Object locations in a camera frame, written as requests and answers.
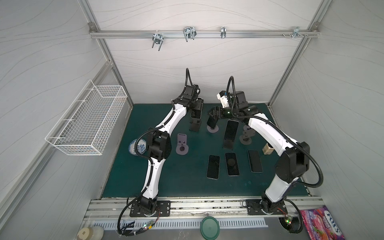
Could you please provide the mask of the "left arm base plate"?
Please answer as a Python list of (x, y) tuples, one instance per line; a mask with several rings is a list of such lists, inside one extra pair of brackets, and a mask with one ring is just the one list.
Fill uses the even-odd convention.
[(170, 201), (135, 201), (131, 205), (130, 217), (169, 217), (171, 212)]

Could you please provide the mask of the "black phone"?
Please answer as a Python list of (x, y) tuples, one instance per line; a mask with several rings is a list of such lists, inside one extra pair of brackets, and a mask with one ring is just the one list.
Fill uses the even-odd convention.
[(192, 110), (191, 111), (191, 118), (192, 119), (201, 119), (202, 112), (200, 110)]
[(217, 126), (218, 119), (216, 117), (209, 116), (207, 126), (211, 129), (215, 129)]

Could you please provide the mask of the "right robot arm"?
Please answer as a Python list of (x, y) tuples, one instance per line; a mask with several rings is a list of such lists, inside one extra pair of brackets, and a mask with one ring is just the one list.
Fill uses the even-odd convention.
[[(286, 135), (265, 114), (255, 106), (249, 106), (245, 94), (236, 91), (235, 79), (230, 77), (227, 88), (217, 95), (221, 106), (209, 112), (207, 125), (215, 129), (220, 119), (238, 120), (256, 131), (279, 156), (275, 165), (275, 176), (262, 195), (259, 206), (264, 214), (275, 212), (294, 185), (302, 184), (309, 188), (318, 188), (324, 182), (324, 175), (316, 160), (310, 154), (310, 146), (306, 142), (299, 143)], [(313, 164), (319, 179), (315, 184), (300, 182), (299, 178)]]

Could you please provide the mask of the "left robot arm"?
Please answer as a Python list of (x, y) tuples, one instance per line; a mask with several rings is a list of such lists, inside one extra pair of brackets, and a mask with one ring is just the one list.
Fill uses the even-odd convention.
[(137, 156), (148, 160), (148, 169), (142, 191), (132, 201), (127, 202), (118, 218), (117, 233), (119, 236), (131, 237), (142, 234), (156, 224), (151, 221), (149, 225), (139, 230), (129, 231), (134, 223), (122, 226), (122, 217), (125, 211), (134, 203), (147, 214), (160, 213), (157, 207), (159, 181), (162, 168), (172, 151), (171, 135), (180, 120), (191, 112), (192, 124), (200, 125), (204, 100), (199, 97), (201, 90), (193, 84), (190, 71), (186, 69), (185, 85), (182, 93), (171, 101), (172, 108), (167, 116), (153, 129), (144, 132), (134, 144)]

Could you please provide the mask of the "cracked phone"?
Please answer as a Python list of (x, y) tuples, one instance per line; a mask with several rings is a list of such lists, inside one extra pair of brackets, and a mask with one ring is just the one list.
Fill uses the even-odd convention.
[(239, 176), (240, 170), (238, 166), (237, 156), (235, 153), (225, 153), (227, 173), (229, 176)]

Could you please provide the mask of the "green-edged phone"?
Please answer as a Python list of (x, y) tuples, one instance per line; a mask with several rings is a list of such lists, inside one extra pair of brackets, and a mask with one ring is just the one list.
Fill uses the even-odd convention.
[(209, 155), (207, 178), (218, 180), (220, 173), (220, 157), (215, 155)]
[(250, 163), (250, 168), (252, 173), (262, 173), (263, 166), (259, 151), (257, 150), (248, 150), (248, 158)]

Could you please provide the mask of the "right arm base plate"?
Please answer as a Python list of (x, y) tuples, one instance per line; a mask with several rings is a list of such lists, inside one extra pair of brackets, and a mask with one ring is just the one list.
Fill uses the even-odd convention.
[(270, 203), (267, 199), (245, 200), (247, 214), (255, 215), (287, 215), (288, 211), (283, 200)]

